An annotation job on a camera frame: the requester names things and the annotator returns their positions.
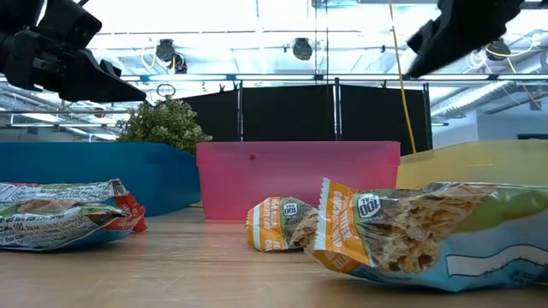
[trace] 100 calorie pack logo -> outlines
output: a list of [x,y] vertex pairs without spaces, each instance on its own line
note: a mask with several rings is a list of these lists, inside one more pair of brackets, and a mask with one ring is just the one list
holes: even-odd
[[283,215],[284,216],[293,216],[299,212],[297,209],[297,204],[284,204],[283,205]]
[[380,210],[380,199],[377,195],[367,193],[358,199],[358,213],[360,218],[372,218]]

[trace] snack bag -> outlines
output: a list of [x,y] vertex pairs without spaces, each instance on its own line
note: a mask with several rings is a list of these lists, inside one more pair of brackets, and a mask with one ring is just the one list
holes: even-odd
[[0,249],[49,251],[120,240],[146,229],[144,215],[119,180],[0,183]]
[[325,179],[306,251],[370,281],[457,292],[548,281],[548,187],[433,183],[358,192]]
[[247,213],[247,243],[262,252],[301,248],[316,230],[317,215],[299,199],[268,198]]

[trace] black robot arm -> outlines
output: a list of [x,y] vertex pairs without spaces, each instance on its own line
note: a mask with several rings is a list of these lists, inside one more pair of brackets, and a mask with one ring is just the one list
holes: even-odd
[[110,62],[86,47],[101,22],[72,0],[0,0],[0,73],[13,86],[58,92],[68,101],[143,101],[146,94],[120,79]]
[[[524,0],[438,0],[441,15],[408,41],[415,58],[408,76],[421,77],[499,39]],[[548,4],[543,0],[540,6]]]

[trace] black partition panel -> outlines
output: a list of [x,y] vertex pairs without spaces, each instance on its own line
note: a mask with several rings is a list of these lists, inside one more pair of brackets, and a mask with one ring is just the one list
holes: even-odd
[[333,86],[243,89],[244,141],[335,140]]
[[[423,91],[405,91],[417,151],[432,148],[432,130]],[[412,154],[399,89],[341,86],[342,140],[392,140]]]
[[238,133],[238,91],[184,98],[196,111],[196,121],[213,141],[240,141]]

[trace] orange snack bag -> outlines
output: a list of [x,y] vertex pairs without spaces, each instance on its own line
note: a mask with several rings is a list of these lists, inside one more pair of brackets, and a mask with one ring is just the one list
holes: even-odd
[[247,243],[262,252],[299,249],[318,211],[296,198],[270,197],[247,213]]

